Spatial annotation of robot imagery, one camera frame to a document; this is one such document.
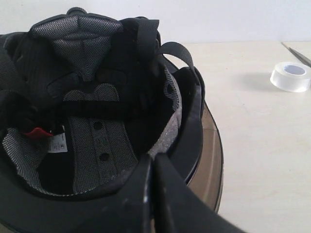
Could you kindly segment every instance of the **black helmet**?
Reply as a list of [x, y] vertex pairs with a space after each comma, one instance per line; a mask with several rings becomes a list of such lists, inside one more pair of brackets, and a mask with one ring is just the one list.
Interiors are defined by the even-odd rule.
[[[186, 48], [161, 45], [158, 24], [72, 8], [0, 37], [2, 224], [21, 233], [147, 232], [167, 211], [157, 210], [159, 198], [168, 206], [171, 188], [195, 180], [203, 140], [216, 142], [203, 154], [217, 159], [194, 189], [206, 191], [208, 177], [217, 210], [222, 149], [204, 82]], [[202, 116], [217, 137], [203, 137]]]

